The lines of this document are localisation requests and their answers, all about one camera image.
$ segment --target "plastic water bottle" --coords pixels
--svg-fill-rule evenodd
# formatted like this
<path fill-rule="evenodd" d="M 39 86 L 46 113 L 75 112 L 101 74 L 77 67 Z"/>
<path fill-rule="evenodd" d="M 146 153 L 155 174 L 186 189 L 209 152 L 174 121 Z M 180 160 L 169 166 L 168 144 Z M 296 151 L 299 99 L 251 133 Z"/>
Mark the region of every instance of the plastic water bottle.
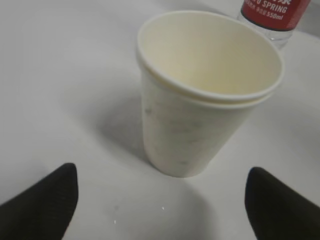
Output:
<path fill-rule="evenodd" d="M 244 0 L 238 20 L 281 49 L 292 36 L 311 0 Z"/>

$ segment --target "white table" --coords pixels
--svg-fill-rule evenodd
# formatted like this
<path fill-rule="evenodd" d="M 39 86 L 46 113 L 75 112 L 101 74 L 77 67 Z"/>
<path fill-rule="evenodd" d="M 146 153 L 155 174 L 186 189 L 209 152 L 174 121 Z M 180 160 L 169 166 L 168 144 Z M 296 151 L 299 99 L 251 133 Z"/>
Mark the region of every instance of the white table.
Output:
<path fill-rule="evenodd" d="M 143 155 L 137 31 L 172 10 L 235 17 L 242 0 L 5 2 L 0 203 L 73 162 L 79 202 L 65 240 L 254 240 L 244 207 L 253 166 L 320 205 L 320 39 L 296 32 L 277 94 L 204 173 L 177 179 Z"/>

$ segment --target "black object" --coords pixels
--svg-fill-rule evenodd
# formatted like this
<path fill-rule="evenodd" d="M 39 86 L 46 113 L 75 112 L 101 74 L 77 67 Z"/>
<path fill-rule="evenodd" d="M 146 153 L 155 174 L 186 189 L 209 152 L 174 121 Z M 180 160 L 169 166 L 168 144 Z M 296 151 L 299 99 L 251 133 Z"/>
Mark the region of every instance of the black object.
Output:
<path fill-rule="evenodd" d="M 320 208 L 263 168 L 249 172 L 245 208 L 258 240 L 320 240 Z"/>
<path fill-rule="evenodd" d="M 61 240 L 77 202 L 77 169 L 66 163 L 0 206 L 0 240 Z"/>

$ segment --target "red label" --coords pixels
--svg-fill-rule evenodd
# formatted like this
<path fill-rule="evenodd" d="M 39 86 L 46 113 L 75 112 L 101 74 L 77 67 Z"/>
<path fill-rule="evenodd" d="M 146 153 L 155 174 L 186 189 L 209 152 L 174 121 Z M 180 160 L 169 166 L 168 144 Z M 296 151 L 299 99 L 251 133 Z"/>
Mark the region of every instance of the red label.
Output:
<path fill-rule="evenodd" d="M 274 31 L 293 30 L 310 0 L 244 0 L 242 15 L 250 22 Z"/>

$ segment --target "white paper cup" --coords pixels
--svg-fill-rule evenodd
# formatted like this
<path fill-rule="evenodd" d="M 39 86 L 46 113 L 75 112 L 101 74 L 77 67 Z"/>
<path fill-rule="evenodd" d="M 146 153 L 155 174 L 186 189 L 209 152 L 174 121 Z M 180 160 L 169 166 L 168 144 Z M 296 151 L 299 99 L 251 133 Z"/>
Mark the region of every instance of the white paper cup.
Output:
<path fill-rule="evenodd" d="M 262 34 L 229 17 L 177 11 L 139 31 L 146 154 L 161 172 L 202 172 L 254 106 L 281 83 L 283 60 Z"/>

